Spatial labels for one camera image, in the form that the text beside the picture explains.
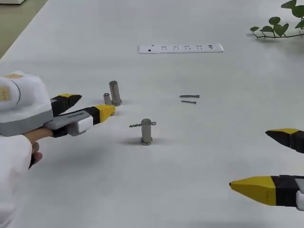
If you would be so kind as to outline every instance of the metal cylinder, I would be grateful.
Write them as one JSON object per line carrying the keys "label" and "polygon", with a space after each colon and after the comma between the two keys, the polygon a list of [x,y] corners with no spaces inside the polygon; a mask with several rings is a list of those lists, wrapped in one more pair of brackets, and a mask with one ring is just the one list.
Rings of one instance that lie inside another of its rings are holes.
{"label": "metal cylinder", "polygon": [[142,120],[142,145],[150,145],[152,143],[151,137],[151,120],[150,119],[143,119]]}
{"label": "metal cylinder", "polygon": [[119,95],[119,89],[118,89],[117,82],[111,81],[109,83],[109,85],[110,85],[110,91],[111,91],[111,96],[112,96],[112,105],[120,106],[122,104],[122,100]]}
{"label": "metal cylinder", "polygon": [[110,98],[110,95],[108,93],[104,94],[104,104],[106,104],[106,105],[112,105],[111,98]]}

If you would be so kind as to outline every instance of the small metal pin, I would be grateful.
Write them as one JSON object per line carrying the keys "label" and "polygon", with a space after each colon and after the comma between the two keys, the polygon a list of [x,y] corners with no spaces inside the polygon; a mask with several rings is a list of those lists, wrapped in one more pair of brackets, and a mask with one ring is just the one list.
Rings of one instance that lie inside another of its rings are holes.
{"label": "small metal pin", "polygon": [[182,98],[185,98],[185,97],[199,98],[200,95],[180,95],[180,97],[182,97]]}
{"label": "small metal pin", "polygon": [[[152,125],[152,126],[155,126],[155,125],[156,125],[156,122],[151,122],[151,125]],[[140,126],[142,126],[141,123],[139,123],[139,124],[132,124],[132,125],[130,125],[129,127],[140,127]]]}
{"label": "small metal pin", "polygon": [[108,93],[104,94],[104,104],[106,104],[106,105],[112,105],[111,98],[110,98],[110,95]]}
{"label": "small metal pin", "polygon": [[190,103],[190,104],[195,104],[196,105],[196,101],[184,101],[184,100],[182,100],[181,102]]}
{"label": "small metal pin", "polygon": [[143,119],[141,125],[142,125],[142,138],[141,138],[142,145],[145,146],[150,145],[153,141],[151,137],[152,122],[150,119]]}
{"label": "small metal pin", "polygon": [[118,83],[116,81],[111,81],[109,85],[112,95],[112,105],[120,106],[122,104],[122,100],[119,95]]}

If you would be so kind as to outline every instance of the label sticker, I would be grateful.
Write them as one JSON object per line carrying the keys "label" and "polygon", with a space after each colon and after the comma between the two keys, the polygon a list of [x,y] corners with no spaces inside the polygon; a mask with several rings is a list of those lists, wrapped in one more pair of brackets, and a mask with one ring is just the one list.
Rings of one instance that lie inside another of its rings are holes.
{"label": "label sticker", "polygon": [[18,79],[18,78],[22,78],[22,77],[24,77],[24,76],[22,76],[22,75],[17,75],[17,74],[9,74],[9,75],[5,75],[5,76],[3,76],[3,77]]}
{"label": "label sticker", "polygon": [[11,100],[10,88],[8,86],[0,86],[0,102],[10,101],[10,100]]}

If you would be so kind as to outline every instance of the plant leaf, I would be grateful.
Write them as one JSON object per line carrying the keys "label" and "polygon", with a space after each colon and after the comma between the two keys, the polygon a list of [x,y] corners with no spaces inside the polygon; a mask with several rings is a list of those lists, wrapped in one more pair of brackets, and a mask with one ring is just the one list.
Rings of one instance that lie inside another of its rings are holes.
{"label": "plant leaf", "polygon": [[302,18],[304,17],[304,6],[296,6],[292,9],[292,14],[296,17],[296,18]]}
{"label": "plant leaf", "polygon": [[293,9],[296,5],[296,0],[291,0],[291,1],[288,1],[286,3],[284,3],[281,8],[284,8],[284,9]]}
{"label": "plant leaf", "polygon": [[281,19],[279,17],[272,17],[269,19],[269,24],[271,25],[277,25],[280,23]]}
{"label": "plant leaf", "polygon": [[251,27],[251,28],[250,28],[250,31],[255,32],[255,31],[257,31],[258,29],[259,29],[259,27],[254,26],[254,27]]}
{"label": "plant leaf", "polygon": [[270,27],[270,26],[264,26],[264,27],[261,29],[261,32],[274,32],[274,30],[273,30],[272,27]]}
{"label": "plant leaf", "polygon": [[304,28],[304,20],[301,20],[299,24],[296,25],[296,29]]}
{"label": "plant leaf", "polygon": [[287,31],[288,27],[289,27],[289,24],[284,24],[283,26],[274,25],[274,30],[275,30],[276,34],[278,34],[281,37]]}

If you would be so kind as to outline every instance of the electrical outlet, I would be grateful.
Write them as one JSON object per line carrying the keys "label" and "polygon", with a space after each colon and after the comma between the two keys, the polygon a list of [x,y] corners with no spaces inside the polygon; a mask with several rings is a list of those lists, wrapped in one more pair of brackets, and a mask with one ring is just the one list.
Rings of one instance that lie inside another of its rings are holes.
{"label": "electrical outlet", "polygon": [[219,43],[206,45],[140,45],[140,54],[224,52]]}

